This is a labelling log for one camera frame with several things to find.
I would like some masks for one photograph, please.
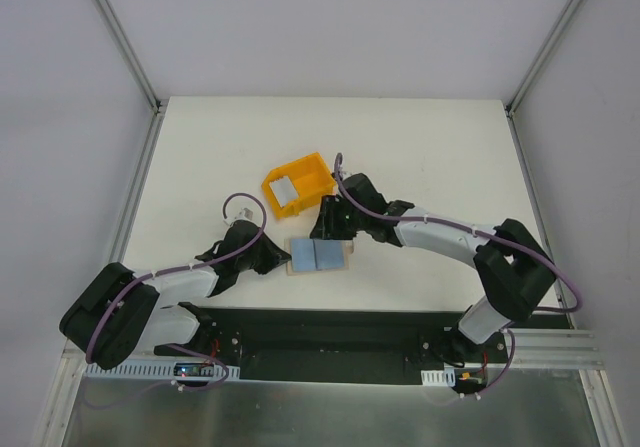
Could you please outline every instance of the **yellow plastic bin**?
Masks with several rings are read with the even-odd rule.
[[[273,169],[262,190],[277,219],[298,215],[331,195],[335,181],[318,152]]]

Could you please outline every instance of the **light blue block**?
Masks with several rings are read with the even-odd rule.
[[[344,249],[340,240],[314,240],[317,270],[342,269],[345,266]]]
[[[291,266],[294,272],[316,270],[316,256],[311,239],[291,239]]]

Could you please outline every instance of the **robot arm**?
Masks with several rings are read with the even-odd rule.
[[[507,219],[499,226],[455,221],[467,226],[470,231],[467,233],[429,222],[427,211],[409,202],[385,201],[364,174],[348,177],[343,181],[343,188],[358,204],[374,213],[411,220],[378,219],[364,214],[341,195],[325,196],[310,237],[351,240],[364,231],[378,242],[430,250],[478,271],[485,295],[446,334],[440,355],[447,362],[464,361],[499,329],[527,320],[555,282],[554,274],[528,255],[474,235],[476,229],[482,230],[546,256],[524,225],[516,220]]]
[[[196,256],[209,262],[236,251],[259,233],[244,209],[233,221],[223,240]],[[104,370],[124,361],[134,350],[153,350],[165,344],[188,344],[209,335],[211,322],[199,318],[189,302],[213,297],[235,285],[240,272],[264,275],[291,256],[279,249],[266,234],[241,254],[213,264],[167,277],[152,277],[128,293],[102,329],[93,349],[93,360]],[[133,272],[119,262],[108,264],[80,295],[60,322],[60,331],[84,352],[98,323],[113,299],[134,279],[147,272]]]

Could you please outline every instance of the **wire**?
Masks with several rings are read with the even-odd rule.
[[[424,222],[425,221],[424,217],[398,217],[398,216],[392,216],[392,215],[381,215],[381,214],[378,214],[377,212],[373,212],[372,210],[369,210],[366,207],[364,207],[363,205],[359,204],[358,201],[356,201],[351,196],[351,194],[349,194],[349,192],[347,192],[347,189],[344,187],[344,184],[342,182],[341,169],[340,169],[341,166],[342,166],[342,154],[338,153],[336,155],[336,160],[335,160],[334,167],[333,167],[334,177],[336,179],[336,182],[338,183],[338,190],[359,211],[361,211],[364,214],[367,214],[367,215],[369,215],[371,217],[374,217],[376,219],[385,220],[385,221],[388,221],[388,222]],[[532,249],[530,249],[528,247],[525,247],[524,245],[520,245],[517,242],[512,242],[510,240],[503,239],[501,237],[497,237],[497,236],[495,236],[493,234],[490,234],[488,232],[484,232],[482,230],[475,230],[472,227],[466,226],[464,224],[460,224],[460,223],[452,221],[452,220],[443,219],[443,218],[440,218],[440,217],[434,217],[432,215],[429,215],[428,221],[429,222],[433,222],[434,224],[440,224],[440,225],[445,225],[447,227],[452,227],[454,229],[461,230],[461,231],[466,232],[468,234],[477,235],[478,237],[482,237],[482,238],[491,240],[491,241],[493,241],[493,242],[495,242],[497,244],[502,244],[502,245],[504,245],[506,247],[518,250],[518,251],[522,252],[523,254],[528,255],[532,259],[534,259],[537,262],[539,262],[542,265],[544,265],[547,269],[549,269],[551,272],[553,272],[553,274],[557,278],[562,280],[565,283],[565,285],[567,286],[567,288],[571,291],[571,294],[575,297],[575,300],[576,300],[576,303],[575,303],[575,305],[573,307],[568,307],[568,308],[538,307],[538,308],[535,309],[536,311],[538,311],[538,312],[554,312],[554,313],[558,313],[558,314],[569,314],[569,313],[572,313],[572,312],[577,312],[578,310],[580,310],[582,308],[582,303],[583,303],[582,302],[582,295],[580,294],[580,289],[578,288],[578,286],[576,284],[574,284],[573,281],[571,279],[569,279],[569,277],[567,277],[563,272],[561,272],[560,269],[558,269],[555,266],[555,264],[553,262],[551,262],[549,259],[547,259],[544,255],[540,255],[535,250],[532,250]]]
[[[171,347],[174,350],[177,350],[178,352],[182,352],[184,354],[188,354],[192,357],[200,357],[202,359],[206,359],[209,363],[214,363],[216,365],[219,365],[220,367],[222,367],[222,370],[224,372],[224,376],[221,377],[220,379],[217,379],[213,382],[209,382],[207,383],[207,385],[202,386],[202,387],[191,387],[188,385],[181,385],[182,390],[185,390],[187,392],[199,392],[199,391],[203,391],[203,390],[210,390],[213,389],[214,387],[220,385],[221,383],[223,383],[225,380],[227,380],[229,378],[229,368],[223,364],[222,362],[220,362],[218,359],[209,356],[209,355],[204,355],[204,354],[200,354],[199,352],[195,352],[189,349],[185,349],[184,347],[180,346],[180,345],[176,345],[176,344],[167,344],[168,347]],[[91,403],[90,401],[87,400],[87,395],[86,395],[86,383],[83,383],[80,386],[80,391],[78,392],[78,395],[80,396],[80,400],[82,402],[83,405],[86,405],[88,408],[92,409],[92,410],[109,410],[109,409],[113,409],[114,407],[119,407],[123,404],[126,404],[134,399],[137,399],[138,397],[140,397],[142,394],[145,394],[147,392],[149,392],[150,390],[154,390],[157,387],[160,387],[162,385],[174,385],[175,380],[161,380],[159,382],[154,382],[151,385],[147,385],[145,388],[140,389],[135,391],[134,393],[132,393],[131,395],[128,395],[122,399],[118,399],[115,402],[111,402],[110,404],[104,404],[104,405],[96,405]]]
[[[193,266],[189,266],[189,265],[183,265],[180,267],[171,267],[169,269],[164,269],[164,270],[159,270],[155,273],[149,273],[149,274],[145,274],[145,275],[141,275],[140,277],[132,280],[131,282],[129,282],[124,289],[122,289],[120,291],[120,293],[118,293],[118,295],[116,295],[116,297],[113,299],[113,301],[111,302],[111,304],[109,304],[109,306],[107,307],[107,310],[105,310],[104,315],[102,316],[102,318],[100,319],[100,321],[98,322],[98,325],[96,326],[96,329],[93,331],[93,334],[91,335],[91,339],[89,340],[89,344],[87,345],[87,350],[86,350],[86,355],[85,355],[85,360],[87,362],[87,364],[91,364],[93,363],[92,360],[92,356],[93,356],[93,350],[95,349],[96,346],[96,342],[98,341],[98,337],[100,336],[100,333],[102,332],[102,329],[104,329],[104,326],[106,325],[107,321],[109,320],[109,318],[111,317],[111,314],[113,314],[113,312],[115,311],[115,309],[117,308],[118,304],[122,301],[122,299],[124,299],[124,297],[131,292],[131,290],[136,287],[137,285],[155,278],[155,277],[161,277],[164,275],[169,275],[169,274],[176,274],[178,272],[185,272],[187,270],[192,270],[192,269],[202,269],[204,267],[209,267],[211,265],[215,265],[215,264],[219,264],[220,262],[224,262],[225,260],[229,260],[232,257],[235,257],[236,255],[241,254],[242,252],[244,252],[245,250],[249,249],[253,244],[255,244],[258,239],[260,238],[260,236],[264,233],[264,229],[267,226],[267,211],[264,208],[264,205],[262,205],[262,202],[260,202],[256,197],[254,197],[251,194],[247,194],[244,192],[237,192],[235,194],[230,195],[229,197],[227,197],[227,200],[224,201],[224,204],[222,204],[222,216],[226,219],[227,218],[227,205],[229,204],[229,202],[236,198],[236,197],[247,197],[248,199],[253,200],[256,204],[258,204],[258,207],[260,207],[260,210],[262,211],[262,225],[260,226],[260,228],[258,229],[258,233],[255,235],[255,237],[253,237],[249,242],[247,242],[246,244],[244,244],[242,247],[234,250],[233,252],[230,252],[226,255],[223,255],[221,257],[218,257],[216,259],[210,260],[208,262],[203,262],[201,264],[196,264]]]
[[[493,387],[495,387],[500,381],[502,381],[502,379],[504,378],[504,375],[509,371],[509,369],[511,368],[511,364],[513,363],[513,358],[515,357],[516,354],[516,336],[513,335],[513,331],[511,329],[503,329],[507,334],[509,334],[509,337],[511,338],[511,351],[509,352],[509,357],[507,358],[507,363],[504,364],[503,369],[500,371],[500,373],[498,374],[498,376],[489,384],[487,385],[484,389],[482,389],[482,392],[486,392],[487,389],[492,389]]]

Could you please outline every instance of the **white wall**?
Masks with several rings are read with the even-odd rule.
[[[91,0],[0,0],[0,445],[27,445],[150,111]]]
[[[111,0],[158,95],[510,100],[567,0]]]
[[[587,0],[516,117],[552,249],[640,445],[640,0]]]

